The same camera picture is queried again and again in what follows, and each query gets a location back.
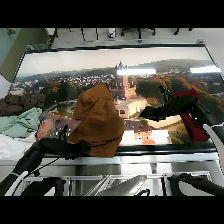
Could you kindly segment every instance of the dark brown cloth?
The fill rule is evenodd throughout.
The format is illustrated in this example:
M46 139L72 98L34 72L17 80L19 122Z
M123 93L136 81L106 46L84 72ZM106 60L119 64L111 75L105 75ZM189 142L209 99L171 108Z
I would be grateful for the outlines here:
M82 122L72 132L71 142L87 142L89 155L113 157L124 133L124 120L119 117L114 99L104 84L99 84L79 96L74 119Z
M44 107L44 94L35 95L7 95L0 100L0 117L19 115L32 107Z

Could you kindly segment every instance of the wall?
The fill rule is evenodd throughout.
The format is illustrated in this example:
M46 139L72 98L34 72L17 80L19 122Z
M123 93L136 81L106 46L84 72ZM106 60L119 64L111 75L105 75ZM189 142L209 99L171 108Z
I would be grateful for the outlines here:
M0 74L9 82L14 79L26 46L44 43L47 37L45 28L15 28L14 30L16 34L10 36L6 29L0 28Z

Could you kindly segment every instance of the light green fabric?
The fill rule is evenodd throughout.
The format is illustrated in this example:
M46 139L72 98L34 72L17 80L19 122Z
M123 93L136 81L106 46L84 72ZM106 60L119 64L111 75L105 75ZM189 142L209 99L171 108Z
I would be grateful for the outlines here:
M19 116L0 117L0 134L13 138L26 138L37 131L40 123L38 117L42 109L33 107Z

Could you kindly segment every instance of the brown garment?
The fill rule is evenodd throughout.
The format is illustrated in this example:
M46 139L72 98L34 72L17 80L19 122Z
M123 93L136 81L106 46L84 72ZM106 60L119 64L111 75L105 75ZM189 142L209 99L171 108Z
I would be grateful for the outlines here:
M0 100L0 116L19 115L32 107L44 107L45 95L7 95Z
M124 120L119 117L114 99L104 84L79 96L74 119L82 120L72 133L71 141L81 140L91 147L88 153L97 157L113 157L124 133Z

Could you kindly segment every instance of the sky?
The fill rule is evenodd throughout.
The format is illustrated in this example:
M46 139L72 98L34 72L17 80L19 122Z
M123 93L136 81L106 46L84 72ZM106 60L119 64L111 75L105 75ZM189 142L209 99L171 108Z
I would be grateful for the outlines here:
M133 66L168 59L211 60L203 47L156 47L109 50L78 50L26 54L18 76L55 71Z

